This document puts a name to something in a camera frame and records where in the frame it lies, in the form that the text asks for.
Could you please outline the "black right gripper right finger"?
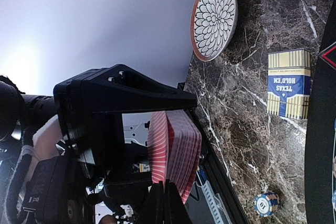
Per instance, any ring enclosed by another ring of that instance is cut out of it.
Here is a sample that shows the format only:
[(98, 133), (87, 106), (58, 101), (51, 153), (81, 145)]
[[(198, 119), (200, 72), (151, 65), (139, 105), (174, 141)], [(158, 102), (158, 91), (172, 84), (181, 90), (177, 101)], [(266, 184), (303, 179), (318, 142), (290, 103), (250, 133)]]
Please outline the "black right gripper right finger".
[(164, 223), (192, 224), (176, 185), (168, 179), (164, 188)]

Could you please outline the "red triangular all-in button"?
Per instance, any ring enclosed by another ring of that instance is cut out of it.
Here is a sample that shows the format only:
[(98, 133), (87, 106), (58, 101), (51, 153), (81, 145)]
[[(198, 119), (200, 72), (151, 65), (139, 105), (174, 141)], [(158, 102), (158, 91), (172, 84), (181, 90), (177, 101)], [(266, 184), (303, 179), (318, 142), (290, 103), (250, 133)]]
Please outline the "red triangular all-in button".
[(318, 56), (331, 68), (336, 69), (336, 42), (319, 52)]

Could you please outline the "floral ceramic plate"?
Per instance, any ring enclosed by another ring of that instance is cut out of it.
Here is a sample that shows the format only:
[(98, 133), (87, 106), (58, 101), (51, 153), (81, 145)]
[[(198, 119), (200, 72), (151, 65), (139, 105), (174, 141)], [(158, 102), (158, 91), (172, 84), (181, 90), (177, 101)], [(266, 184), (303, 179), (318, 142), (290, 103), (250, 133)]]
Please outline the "floral ceramic plate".
[(230, 43), (237, 19), (237, 0), (195, 0), (190, 27), (195, 56), (203, 62), (218, 57)]

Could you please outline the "red playing card deck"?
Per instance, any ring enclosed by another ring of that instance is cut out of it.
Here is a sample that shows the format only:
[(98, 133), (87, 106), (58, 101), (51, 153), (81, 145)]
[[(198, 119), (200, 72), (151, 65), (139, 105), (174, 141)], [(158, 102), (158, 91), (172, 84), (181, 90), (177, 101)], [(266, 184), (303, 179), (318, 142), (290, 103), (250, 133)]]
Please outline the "red playing card deck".
[(147, 144), (152, 183), (169, 180), (186, 203), (200, 160), (200, 131), (183, 110), (158, 111), (151, 115)]

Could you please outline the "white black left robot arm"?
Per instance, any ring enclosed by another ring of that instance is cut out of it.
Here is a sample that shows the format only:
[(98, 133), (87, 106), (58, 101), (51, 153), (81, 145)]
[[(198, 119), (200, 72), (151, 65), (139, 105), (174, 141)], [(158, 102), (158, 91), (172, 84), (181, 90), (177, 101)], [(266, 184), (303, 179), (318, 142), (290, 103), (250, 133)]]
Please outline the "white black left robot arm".
[(26, 95), (1, 77), (1, 216), (95, 223), (103, 202), (134, 223), (190, 223), (184, 203), (202, 136), (194, 94), (125, 66), (90, 69)]

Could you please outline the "blue white chip stack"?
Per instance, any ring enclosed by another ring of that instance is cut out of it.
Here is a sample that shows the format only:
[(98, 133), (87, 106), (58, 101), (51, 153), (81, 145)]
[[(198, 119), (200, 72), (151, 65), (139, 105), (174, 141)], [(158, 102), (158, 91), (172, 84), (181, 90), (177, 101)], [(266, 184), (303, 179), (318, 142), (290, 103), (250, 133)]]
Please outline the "blue white chip stack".
[(261, 217), (269, 217), (280, 207), (280, 197), (275, 191), (259, 194), (254, 201), (255, 211)]

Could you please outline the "gold blue card box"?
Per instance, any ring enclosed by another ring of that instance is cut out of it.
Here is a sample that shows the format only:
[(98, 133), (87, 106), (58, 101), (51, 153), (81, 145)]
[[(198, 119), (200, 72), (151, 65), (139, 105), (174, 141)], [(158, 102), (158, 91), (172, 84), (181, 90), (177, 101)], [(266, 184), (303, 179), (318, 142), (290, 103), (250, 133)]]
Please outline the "gold blue card box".
[(295, 49), (268, 54), (267, 113), (306, 120), (310, 85), (310, 52)]

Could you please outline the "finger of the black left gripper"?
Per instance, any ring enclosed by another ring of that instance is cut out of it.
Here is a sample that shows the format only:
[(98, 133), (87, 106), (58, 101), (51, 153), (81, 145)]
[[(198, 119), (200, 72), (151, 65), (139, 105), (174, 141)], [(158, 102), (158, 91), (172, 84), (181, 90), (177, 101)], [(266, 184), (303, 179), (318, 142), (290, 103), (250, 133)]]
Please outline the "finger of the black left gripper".
[(86, 79), (86, 105), (94, 113), (143, 113), (195, 108), (197, 98), (118, 64)]

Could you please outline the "round black poker mat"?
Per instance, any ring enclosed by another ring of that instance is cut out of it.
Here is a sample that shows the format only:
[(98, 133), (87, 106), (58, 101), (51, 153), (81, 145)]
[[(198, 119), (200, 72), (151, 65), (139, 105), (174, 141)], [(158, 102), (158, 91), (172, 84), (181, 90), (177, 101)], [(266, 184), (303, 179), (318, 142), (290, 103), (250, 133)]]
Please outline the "round black poker mat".
[(318, 58), (304, 157), (308, 223), (335, 223), (335, 68)]

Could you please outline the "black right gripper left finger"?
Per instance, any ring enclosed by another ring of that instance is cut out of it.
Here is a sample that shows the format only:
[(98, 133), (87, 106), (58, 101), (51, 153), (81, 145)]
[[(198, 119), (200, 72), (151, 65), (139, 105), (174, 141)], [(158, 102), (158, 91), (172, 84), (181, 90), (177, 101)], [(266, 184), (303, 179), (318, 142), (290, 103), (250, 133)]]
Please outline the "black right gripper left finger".
[(162, 224), (164, 222), (164, 186), (153, 184), (135, 224)]

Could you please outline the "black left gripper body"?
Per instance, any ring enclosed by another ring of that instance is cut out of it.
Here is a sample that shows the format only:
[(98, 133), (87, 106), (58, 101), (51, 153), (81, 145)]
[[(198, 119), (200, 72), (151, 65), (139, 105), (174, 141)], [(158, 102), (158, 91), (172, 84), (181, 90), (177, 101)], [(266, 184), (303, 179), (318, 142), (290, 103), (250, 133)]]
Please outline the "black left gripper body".
[(86, 105), (86, 79), (101, 69), (90, 69), (54, 87), (58, 119), (66, 145), (78, 159), (85, 184), (148, 187), (148, 172), (133, 173), (132, 165), (146, 157), (144, 146), (124, 140), (125, 113), (94, 113)]

